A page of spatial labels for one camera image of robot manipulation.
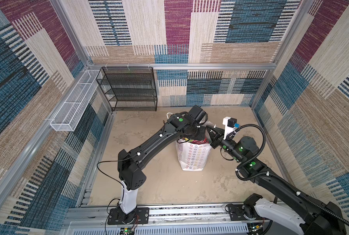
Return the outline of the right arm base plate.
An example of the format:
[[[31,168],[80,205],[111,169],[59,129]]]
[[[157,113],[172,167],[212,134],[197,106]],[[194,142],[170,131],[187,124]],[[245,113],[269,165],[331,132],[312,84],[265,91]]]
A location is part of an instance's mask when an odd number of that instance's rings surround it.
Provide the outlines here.
[[[256,214],[247,214],[247,212],[244,209],[243,204],[232,204],[229,203],[225,205],[224,210],[227,212],[227,214],[230,217],[231,221],[270,221],[268,218],[260,217]]]

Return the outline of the white paper bag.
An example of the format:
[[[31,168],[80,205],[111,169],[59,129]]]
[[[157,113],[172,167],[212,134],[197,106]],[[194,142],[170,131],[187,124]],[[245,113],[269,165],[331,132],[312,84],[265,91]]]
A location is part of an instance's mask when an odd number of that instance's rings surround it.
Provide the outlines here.
[[[189,121],[188,125],[184,126],[180,131],[180,135],[175,138],[177,159],[181,169],[184,171],[202,171],[211,152],[211,138],[206,132],[205,137],[209,140],[209,143],[203,145],[186,143],[183,138],[191,139],[191,136],[195,134],[197,127],[209,124],[208,114],[203,110],[199,112],[191,111],[178,114],[167,113],[168,118],[174,116],[180,123],[183,123],[186,120]]]

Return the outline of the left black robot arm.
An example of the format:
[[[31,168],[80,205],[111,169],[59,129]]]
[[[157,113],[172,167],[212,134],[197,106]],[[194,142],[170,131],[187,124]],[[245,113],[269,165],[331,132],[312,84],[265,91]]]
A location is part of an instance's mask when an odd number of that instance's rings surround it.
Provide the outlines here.
[[[204,140],[206,121],[208,114],[195,105],[189,112],[171,114],[161,129],[138,147],[129,152],[124,149],[119,152],[117,169],[123,184],[119,209],[123,214],[128,215],[136,209],[138,189],[147,179],[143,169],[150,160],[166,146],[181,138]]]

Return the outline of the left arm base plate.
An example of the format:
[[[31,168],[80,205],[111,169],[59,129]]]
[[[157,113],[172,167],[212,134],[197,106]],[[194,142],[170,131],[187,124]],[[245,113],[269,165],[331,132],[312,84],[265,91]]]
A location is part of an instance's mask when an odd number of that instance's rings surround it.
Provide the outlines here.
[[[150,208],[137,207],[126,214],[120,207],[113,208],[109,212],[107,225],[132,225],[133,223],[148,224]]]

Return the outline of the orange candy bag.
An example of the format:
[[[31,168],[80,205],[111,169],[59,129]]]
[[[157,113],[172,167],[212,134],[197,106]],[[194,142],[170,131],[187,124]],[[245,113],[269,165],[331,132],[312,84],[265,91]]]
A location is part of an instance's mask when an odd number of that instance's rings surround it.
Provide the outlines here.
[[[203,144],[208,144],[209,143],[209,140],[206,139],[206,138],[204,140],[202,140],[202,141],[192,140],[192,139],[188,139],[188,138],[183,138],[183,140],[186,143],[191,143],[191,144],[194,144],[194,145],[203,145]]]

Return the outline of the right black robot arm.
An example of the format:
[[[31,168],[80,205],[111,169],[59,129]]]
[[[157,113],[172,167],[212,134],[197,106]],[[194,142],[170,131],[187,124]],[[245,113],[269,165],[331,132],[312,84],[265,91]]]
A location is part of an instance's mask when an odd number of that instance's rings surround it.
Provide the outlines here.
[[[238,143],[233,140],[233,136],[246,127],[254,127],[261,132],[261,147],[258,147],[251,137],[243,137]],[[297,189],[257,158],[266,145],[266,133],[260,126],[242,125],[233,129],[230,134],[210,125],[206,130],[210,135],[212,147],[219,146],[239,162],[235,170],[238,179],[251,181],[265,188],[286,204],[285,207],[274,205],[262,196],[253,194],[244,202],[244,206],[254,217],[270,219],[298,235],[346,234],[342,212],[336,204],[324,204]]]

